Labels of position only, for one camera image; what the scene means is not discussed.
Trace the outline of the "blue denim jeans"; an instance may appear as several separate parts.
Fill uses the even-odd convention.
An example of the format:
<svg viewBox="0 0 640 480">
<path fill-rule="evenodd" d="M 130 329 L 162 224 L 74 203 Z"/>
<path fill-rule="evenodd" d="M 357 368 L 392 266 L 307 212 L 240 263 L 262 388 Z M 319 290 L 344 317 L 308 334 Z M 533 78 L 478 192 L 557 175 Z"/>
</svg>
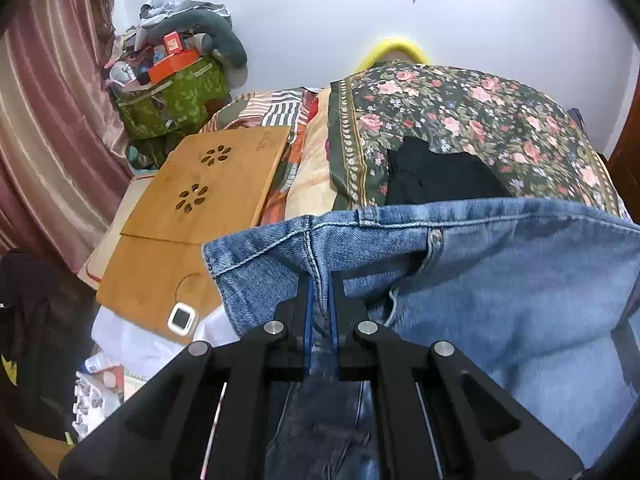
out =
<svg viewBox="0 0 640 480">
<path fill-rule="evenodd" d="M 269 479 L 373 479 L 370 389 L 339 382 L 330 278 L 416 344 L 446 340 L 593 465 L 639 403 L 639 228 L 565 200 L 494 198 L 303 216 L 207 243 L 235 333 L 311 278 L 311 372 L 288 393 Z"/>
</svg>

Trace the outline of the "small white square device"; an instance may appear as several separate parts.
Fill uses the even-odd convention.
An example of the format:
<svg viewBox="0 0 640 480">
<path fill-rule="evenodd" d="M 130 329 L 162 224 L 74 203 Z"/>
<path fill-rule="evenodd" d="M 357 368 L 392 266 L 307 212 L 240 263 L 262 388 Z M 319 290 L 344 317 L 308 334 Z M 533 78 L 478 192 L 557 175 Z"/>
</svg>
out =
<svg viewBox="0 0 640 480">
<path fill-rule="evenodd" d="M 198 319 L 198 312 L 194 307 L 177 302 L 172 308 L 167 319 L 167 328 L 177 336 L 184 337 L 191 333 L 191 330 Z"/>
</svg>

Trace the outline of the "wooden lap desk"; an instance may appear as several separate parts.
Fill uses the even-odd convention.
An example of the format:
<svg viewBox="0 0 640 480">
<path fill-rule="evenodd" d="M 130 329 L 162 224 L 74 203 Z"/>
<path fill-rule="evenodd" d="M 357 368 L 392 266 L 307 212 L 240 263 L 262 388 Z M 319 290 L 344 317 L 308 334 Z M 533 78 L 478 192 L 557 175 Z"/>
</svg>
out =
<svg viewBox="0 0 640 480">
<path fill-rule="evenodd" d="M 221 304 L 204 244 L 257 226 L 288 140 L 288 128 L 186 136 L 143 192 L 120 231 L 96 300 L 157 335 L 186 341 Z M 174 305 L 198 312 L 191 333 L 167 328 Z"/>
</svg>

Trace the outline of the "black folded garment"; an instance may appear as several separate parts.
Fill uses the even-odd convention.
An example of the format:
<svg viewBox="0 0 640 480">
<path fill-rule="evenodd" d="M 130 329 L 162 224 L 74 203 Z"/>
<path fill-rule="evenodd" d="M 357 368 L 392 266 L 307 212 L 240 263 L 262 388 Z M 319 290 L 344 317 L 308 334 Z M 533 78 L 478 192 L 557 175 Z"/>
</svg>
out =
<svg viewBox="0 0 640 480">
<path fill-rule="evenodd" d="M 387 159 L 386 205 L 511 196 L 476 155 L 437 154 L 415 136 L 406 136 L 400 148 L 388 151 Z"/>
</svg>

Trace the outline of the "striped patterned pillow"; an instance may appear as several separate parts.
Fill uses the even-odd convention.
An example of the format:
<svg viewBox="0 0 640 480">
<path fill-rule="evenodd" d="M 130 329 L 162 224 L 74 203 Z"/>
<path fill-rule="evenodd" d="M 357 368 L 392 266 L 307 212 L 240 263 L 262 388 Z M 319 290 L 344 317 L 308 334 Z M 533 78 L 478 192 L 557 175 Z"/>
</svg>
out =
<svg viewBox="0 0 640 480">
<path fill-rule="evenodd" d="M 307 139 L 307 126 L 317 110 L 318 90 L 305 87 L 241 94 L 218 110 L 201 132 L 254 127 L 288 127 L 288 140 L 273 177 L 260 223 L 277 223 L 285 217 L 288 193 L 298 173 Z"/>
</svg>

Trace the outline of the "green floral bedspread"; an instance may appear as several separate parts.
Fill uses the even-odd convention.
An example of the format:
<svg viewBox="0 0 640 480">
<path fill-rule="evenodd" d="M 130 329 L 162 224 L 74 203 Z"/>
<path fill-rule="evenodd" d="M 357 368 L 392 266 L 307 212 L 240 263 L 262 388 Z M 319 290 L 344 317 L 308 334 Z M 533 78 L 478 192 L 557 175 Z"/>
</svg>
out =
<svg viewBox="0 0 640 480">
<path fill-rule="evenodd" d="M 630 217 L 582 120 L 550 96 L 478 70 L 405 61 L 330 85 L 334 209 L 383 205 L 388 153 L 412 136 L 438 154 L 477 156 L 514 196 L 572 200 Z"/>
</svg>

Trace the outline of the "striped red curtain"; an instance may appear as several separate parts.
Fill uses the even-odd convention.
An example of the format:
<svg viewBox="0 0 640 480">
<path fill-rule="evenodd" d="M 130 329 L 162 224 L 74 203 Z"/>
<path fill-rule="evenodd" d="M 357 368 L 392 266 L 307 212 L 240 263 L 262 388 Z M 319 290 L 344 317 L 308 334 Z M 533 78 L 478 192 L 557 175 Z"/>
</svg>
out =
<svg viewBox="0 0 640 480">
<path fill-rule="evenodd" d="M 18 0 L 1 34 L 1 248 L 77 271 L 127 189 L 114 0 Z"/>
</svg>

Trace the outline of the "green patterned storage bag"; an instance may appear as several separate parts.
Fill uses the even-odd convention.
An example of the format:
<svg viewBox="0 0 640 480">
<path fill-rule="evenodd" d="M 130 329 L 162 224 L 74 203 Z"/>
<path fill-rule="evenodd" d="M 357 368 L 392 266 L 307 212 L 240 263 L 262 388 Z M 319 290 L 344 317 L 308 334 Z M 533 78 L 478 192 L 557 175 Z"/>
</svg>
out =
<svg viewBox="0 0 640 480">
<path fill-rule="evenodd" d="M 131 141 L 174 131 L 197 133 L 230 101 L 224 71 L 213 58 L 200 58 L 158 84 L 115 92 L 115 105 Z"/>
</svg>

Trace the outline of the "orange box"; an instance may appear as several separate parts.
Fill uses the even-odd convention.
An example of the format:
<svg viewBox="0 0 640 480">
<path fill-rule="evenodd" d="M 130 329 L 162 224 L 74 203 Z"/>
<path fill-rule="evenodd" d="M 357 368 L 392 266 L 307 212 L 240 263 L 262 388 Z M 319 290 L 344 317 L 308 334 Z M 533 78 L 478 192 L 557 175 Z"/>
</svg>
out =
<svg viewBox="0 0 640 480">
<path fill-rule="evenodd" d="M 157 84 L 174 73 L 180 72 L 180 70 L 198 62 L 199 59 L 200 55 L 194 49 L 167 55 L 166 58 L 163 58 L 149 69 L 150 83 Z"/>
</svg>

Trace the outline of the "yellow headboard pad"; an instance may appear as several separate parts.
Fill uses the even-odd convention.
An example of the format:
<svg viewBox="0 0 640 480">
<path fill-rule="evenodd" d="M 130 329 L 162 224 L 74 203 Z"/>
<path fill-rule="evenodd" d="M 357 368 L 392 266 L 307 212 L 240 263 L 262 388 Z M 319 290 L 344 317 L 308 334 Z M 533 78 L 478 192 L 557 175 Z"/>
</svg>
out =
<svg viewBox="0 0 640 480">
<path fill-rule="evenodd" d="M 406 38 L 388 38 L 376 44 L 358 63 L 356 73 L 368 70 L 376 63 L 401 60 L 418 64 L 430 64 L 426 53 L 413 41 Z"/>
</svg>

